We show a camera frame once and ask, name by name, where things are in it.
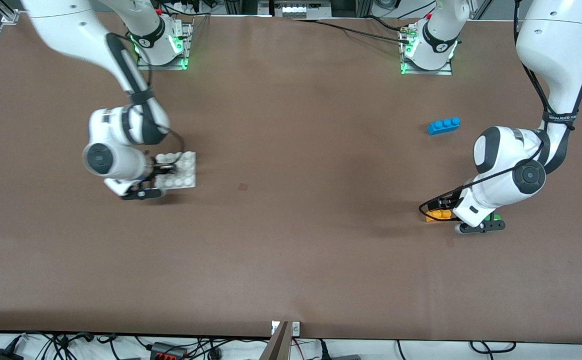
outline blue lego brick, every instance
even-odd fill
[[[433,121],[427,128],[429,135],[438,135],[448,132],[460,127],[460,118],[445,118],[444,120]]]

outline lego brick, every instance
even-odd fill
[[[432,217],[434,217],[436,219],[451,219],[453,217],[451,210],[433,210],[433,211],[427,211],[426,213],[431,215]],[[431,223],[432,221],[435,221],[434,219],[428,218],[426,216],[424,216],[424,219],[426,220],[427,223]]]
[[[180,153],[158,153],[155,161],[159,164],[174,162]],[[175,173],[156,175],[154,186],[160,189],[185,189],[196,187],[196,153],[187,151],[175,164]]]
[[[438,135],[448,132],[453,132],[453,130],[460,127],[460,119],[458,117],[445,118],[444,120],[433,121],[429,124],[426,130],[429,135]]]

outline green led light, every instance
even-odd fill
[[[174,52],[176,53],[182,52],[182,41],[180,39],[174,38],[173,36],[169,35],[169,42]]]

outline power adapter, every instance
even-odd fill
[[[6,348],[0,348],[0,360],[24,360],[24,357],[15,353],[15,347],[22,335],[18,335]]]
[[[24,357],[16,353],[8,353],[5,349],[0,348],[0,360],[24,360]]]

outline cable strap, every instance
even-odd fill
[[[153,98],[154,96],[154,89],[147,88],[144,91],[134,92],[131,93],[129,91],[125,91],[126,96],[129,98],[131,105],[135,107],[135,105],[142,105],[149,101],[149,99]]]
[[[441,39],[433,36],[431,32],[429,32],[429,23],[426,22],[422,27],[422,34],[424,34],[424,40],[431,45],[433,48],[434,53],[444,53],[448,48],[453,46],[456,43],[458,37],[454,37],[453,39],[448,39],[447,41],[442,41]]]
[[[542,112],[542,120],[546,123],[562,124],[565,125],[569,130],[575,130],[573,122],[578,117],[578,112],[568,112],[565,114],[554,114],[553,112]]]

